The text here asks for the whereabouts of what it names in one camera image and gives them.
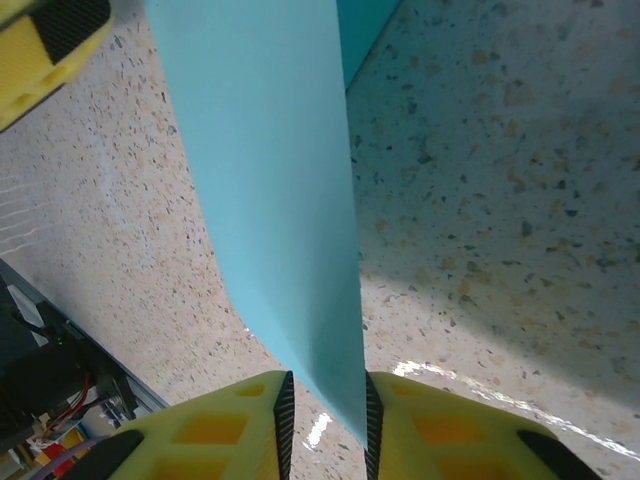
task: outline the wire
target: wire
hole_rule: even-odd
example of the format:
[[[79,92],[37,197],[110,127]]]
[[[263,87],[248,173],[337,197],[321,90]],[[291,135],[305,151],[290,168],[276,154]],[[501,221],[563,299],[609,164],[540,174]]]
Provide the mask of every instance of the wire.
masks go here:
[[[69,450],[66,450],[60,456],[54,458],[49,463],[47,463],[44,467],[42,467],[40,470],[38,470],[33,475],[33,477],[31,477],[31,480],[44,480],[51,473],[53,473],[53,471],[56,468],[58,468],[64,462],[69,460],[71,457],[73,457],[74,455],[82,452],[83,450],[86,450],[87,448],[93,447],[94,445],[98,444],[99,442],[101,442],[102,440],[105,440],[107,438],[108,438],[108,436],[90,438],[89,440],[85,440],[82,443],[74,445]]]
[[[104,395],[100,395],[98,398],[96,398],[95,400],[89,402],[89,403],[85,403],[82,408],[80,410],[78,410],[75,414],[73,414],[74,419],[75,418],[82,418],[84,416],[85,413],[87,413],[90,409],[92,409],[93,407],[100,405],[101,403],[104,403],[108,400],[109,398],[104,396]]]
[[[84,387],[82,389],[82,392],[71,401],[69,408],[67,408],[64,412],[62,412],[56,418],[48,422],[47,427],[45,428],[40,438],[44,440],[49,433],[51,433],[52,431],[58,431],[60,427],[62,427],[65,423],[67,423],[67,421],[73,415],[75,415],[78,412],[78,410],[82,408],[85,400],[87,399],[88,393],[89,393],[89,374],[86,374],[84,377]]]
[[[65,423],[69,421],[71,417],[73,417],[76,413],[78,413],[78,410],[82,408],[82,406],[84,405],[84,402],[87,400],[88,393],[89,393],[89,375],[87,374],[84,377],[84,389],[82,390],[82,398],[80,399],[78,404],[75,407],[73,407],[73,410],[71,410],[69,413],[67,412],[63,413],[61,416],[62,419],[60,420],[60,423],[58,425],[51,427],[51,429],[54,431],[60,430],[60,427],[62,427]]]

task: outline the red wire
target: red wire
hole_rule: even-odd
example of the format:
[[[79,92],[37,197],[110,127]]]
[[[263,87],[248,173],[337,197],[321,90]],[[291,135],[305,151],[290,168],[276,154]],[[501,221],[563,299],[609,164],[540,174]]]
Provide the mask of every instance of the red wire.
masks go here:
[[[60,415],[58,415],[56,418],[51,420],[51,423],[55,422],[56,420],[59,420],[61,418],[63,418],[64,416],[67,415],[67,413],[69,413],[71,410],[73,410],[74,408],[76,408],[76,405],[78,405],[78,402],[80,401],[80,399],[82,398],[82,392],[84,391],[84,387],[83,390],[79,391],[78,394],[75,396],[75,398],[73,400],[71,400],[71,403],[69,405],[69,408],[67,408],[64,412],[62,412]]]
[[[67,410],[65,410],[62,413],[62,415],[57,417],[56,421],[59,421],[60,423],[52,426],[51,429],[54,431],[60,430],[60,427],[62,427],[65,423],[67,423],[69,419],[73,417],[78,412],[78,410],[82,408],[82,406],[84,405],[84,402],[87,400],[88,393],[89,393],[89,375],[86,375],[84,377],[84,388],[82,389],[82,395],[80,397],[80,401],[75,406],[71,405],[69,408],[67,408]]]

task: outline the yellow foam block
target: yellow foam block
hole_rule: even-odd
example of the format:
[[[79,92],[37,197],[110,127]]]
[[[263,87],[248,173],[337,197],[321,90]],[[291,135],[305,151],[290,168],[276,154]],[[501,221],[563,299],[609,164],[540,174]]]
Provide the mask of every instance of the yellow foam block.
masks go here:
[[[291,374],[267,372],[137,419],[117,433],[144,440],[110,480],[288,478],[293,409]]]
[[[370,376],[383,405],[374,478],[558,479],[519,438],[522,431],[556,438],[538,423],[389,373]]]
[[[0,0],[0,132],[78,74],[113,18],[108,0]]]

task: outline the black rubber pad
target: black rubber pad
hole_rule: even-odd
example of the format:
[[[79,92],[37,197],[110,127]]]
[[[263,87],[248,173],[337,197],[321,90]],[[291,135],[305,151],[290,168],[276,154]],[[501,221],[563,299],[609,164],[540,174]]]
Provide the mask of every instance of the black rubber pad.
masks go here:
[[[528,430],[519,431],[518,436],[558,480],[602,480],[559,440]]]
[[[64,480],[108,480],[143,440],[138,430],[103,440],[64,474]]]
[[[276,445],[278,447],[278,466],[280,480],[288,480],[291,473],[291,452],[293,449],[295,398],[293,391],[293,373],[287,372],[282,387],[273,406],[276,422]]]
[[[51,0],[30,14],[54,65],[109,21],[109,0]]]
[[[382,447],[382,419],[384,406],[376,386],[367,373],[367,449],[364,462],[367,466],[367,480],[378,480],[380,471],[380,451]]]

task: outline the yellow robot part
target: yellow robot part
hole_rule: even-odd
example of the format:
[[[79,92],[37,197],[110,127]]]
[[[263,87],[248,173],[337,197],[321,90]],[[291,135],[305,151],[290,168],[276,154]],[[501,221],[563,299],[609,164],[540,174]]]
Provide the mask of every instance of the yellow robot part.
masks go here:
[[[289,478],[294,408],[291,372],[267,372],[123,425],[65,477]]]
[[[599,477],[525,418],[389,373],[368,379],[369,480]]]
[[[0,0],[0,132],[77,75],[113,17],[108,0]]]

